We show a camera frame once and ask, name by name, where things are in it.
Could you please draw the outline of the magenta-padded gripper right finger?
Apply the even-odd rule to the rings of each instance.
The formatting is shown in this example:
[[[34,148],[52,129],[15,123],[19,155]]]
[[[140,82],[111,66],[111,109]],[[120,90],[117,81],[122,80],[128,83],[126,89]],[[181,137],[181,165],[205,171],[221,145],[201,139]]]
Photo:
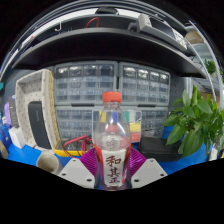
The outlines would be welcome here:
[[[167,176],[167,173],[154,159],[146,159],[139,151],[130,149],[128,159],[129,184],[132,189],[144,187]]]

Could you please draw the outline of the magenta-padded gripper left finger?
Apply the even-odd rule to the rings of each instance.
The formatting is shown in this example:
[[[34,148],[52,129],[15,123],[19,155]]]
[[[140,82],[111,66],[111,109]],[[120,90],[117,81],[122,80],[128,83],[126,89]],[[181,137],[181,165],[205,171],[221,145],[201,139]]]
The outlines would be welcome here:
[[[81,158],[72,158],[58,176],[78,186],[97,189],[99,170],[96,150],[91,149]]]

